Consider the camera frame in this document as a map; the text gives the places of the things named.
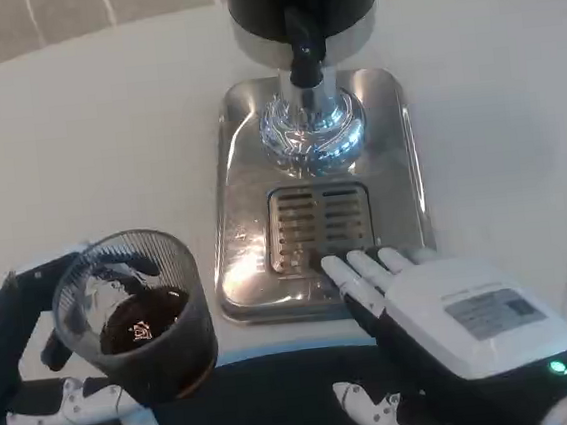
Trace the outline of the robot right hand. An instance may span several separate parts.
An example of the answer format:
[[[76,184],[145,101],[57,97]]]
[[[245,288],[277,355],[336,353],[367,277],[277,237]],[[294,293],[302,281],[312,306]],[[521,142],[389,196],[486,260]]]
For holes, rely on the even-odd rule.
[[[353,250],[320,263],[441,425],[567,425],[567,322],[530,290],[428,250]]]

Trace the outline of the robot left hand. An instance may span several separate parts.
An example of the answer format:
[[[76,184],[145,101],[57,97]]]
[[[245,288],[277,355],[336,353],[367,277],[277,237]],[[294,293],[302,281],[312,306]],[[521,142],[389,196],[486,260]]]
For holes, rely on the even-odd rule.
[[[19,363],[40,314],[79,251],[11,272],[0,287],[0,425],[90,425],[127,417],[141,404],[108,378],[23,381]]]

